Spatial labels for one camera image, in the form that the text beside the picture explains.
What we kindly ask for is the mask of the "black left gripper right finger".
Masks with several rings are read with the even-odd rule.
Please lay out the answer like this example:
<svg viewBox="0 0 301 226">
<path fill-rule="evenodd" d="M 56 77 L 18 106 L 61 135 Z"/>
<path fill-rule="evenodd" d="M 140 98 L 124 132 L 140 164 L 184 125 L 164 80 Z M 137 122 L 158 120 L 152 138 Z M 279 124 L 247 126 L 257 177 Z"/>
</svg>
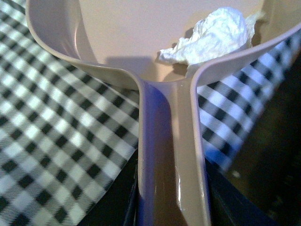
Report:
<svg viewBox="0 0 301 226">
<path fill-rule="evenodd" d="M 206 160 L 210 213 L 214 226 L 277 226 Z"/>
</svg>

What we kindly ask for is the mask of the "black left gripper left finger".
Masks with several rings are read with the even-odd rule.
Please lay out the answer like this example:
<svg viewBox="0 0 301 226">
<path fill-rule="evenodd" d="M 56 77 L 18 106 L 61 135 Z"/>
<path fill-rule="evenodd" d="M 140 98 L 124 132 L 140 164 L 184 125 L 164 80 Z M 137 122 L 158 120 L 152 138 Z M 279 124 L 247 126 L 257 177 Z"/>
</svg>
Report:
<svg viewBox="0 0 301 226">
<path fill-rule="evenodd" d="M 100 201 L 80 221 L 81 226 L 134 226 L 137 163 L 128 162 Z"/>
</svg>

